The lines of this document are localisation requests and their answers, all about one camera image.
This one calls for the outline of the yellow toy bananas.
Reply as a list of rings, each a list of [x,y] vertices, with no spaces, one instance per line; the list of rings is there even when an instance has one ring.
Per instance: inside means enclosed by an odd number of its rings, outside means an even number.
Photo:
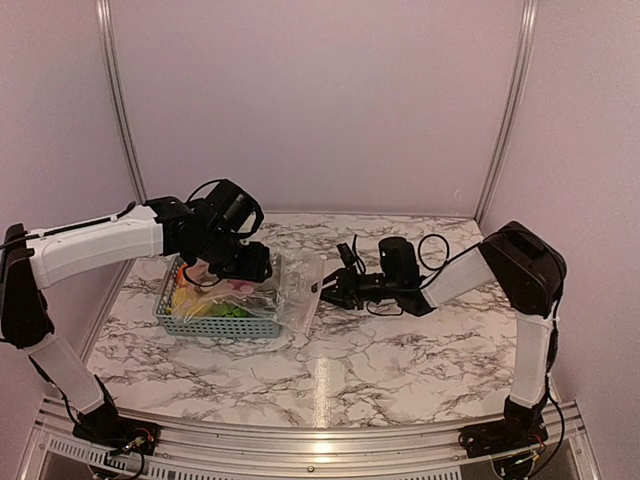
[[[198,298],[192,305],[186,308],[173,310],[170,301],[169,306],[166,308],[166,314],[182,319],[183,321],[192,318],[205,318],[209,316],[213,304],[214,302],[210,298]]]

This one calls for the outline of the clear zip top bag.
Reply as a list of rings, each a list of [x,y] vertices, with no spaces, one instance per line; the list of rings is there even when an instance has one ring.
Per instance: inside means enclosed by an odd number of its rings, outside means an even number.
[[[307,332],[319,303],[323,261],[315,254],[287,254],[278,250],[271,256],[271,265],[273,273],[268,280],[261,283],[243,280],[254,285],[251,295],[233,292],[230,280],[210,274],[201,260],[187,265],[185,277],[189,284],[177,288],[193,290],[198,298],[210,298],[214,303],[233,302],[246,309],[250,317],[268,318],[280,327]]]

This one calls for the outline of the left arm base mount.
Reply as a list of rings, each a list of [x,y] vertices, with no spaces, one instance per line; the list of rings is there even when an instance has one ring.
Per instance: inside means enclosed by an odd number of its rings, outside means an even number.
[[[159,434],[158,424],[126,417],[94,427],[88,421],[80,422],[73,428],[75,437],[109,447],[118,454],[136,451],[145,456],[154,453]]]

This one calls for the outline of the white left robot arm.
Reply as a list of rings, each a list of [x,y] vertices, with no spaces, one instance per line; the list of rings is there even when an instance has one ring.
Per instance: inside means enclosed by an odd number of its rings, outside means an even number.
[[[131,260],[173,255],[188,265],[205,263],[221,280],[263,282],[271,275],[270,251],[251,238],[263,220],[252,196],[222,183],[205,198],[164,196],[55,228],[15,224],[1,246],[1,340],[22,351],[76,409],[77,429],[119,444],[127,421],[56,329],[46,291],[77,286]]]

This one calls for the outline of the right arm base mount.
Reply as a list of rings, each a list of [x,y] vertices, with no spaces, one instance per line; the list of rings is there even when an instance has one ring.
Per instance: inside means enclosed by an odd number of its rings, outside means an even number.
[[[469,458],[478,458],[529,446],[541,446],[548,437],[544,423],[522,430],[511,428],[506,420],[499,420],[463,427],[458,442]]]

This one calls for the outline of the red toy strawberry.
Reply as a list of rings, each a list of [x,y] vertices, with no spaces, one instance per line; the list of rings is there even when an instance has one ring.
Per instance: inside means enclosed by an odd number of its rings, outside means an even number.
[[[238,295],[251,295],[255,291],[255,287],[251,282],[243,280],[230,280],[229,284],[232,291]]]

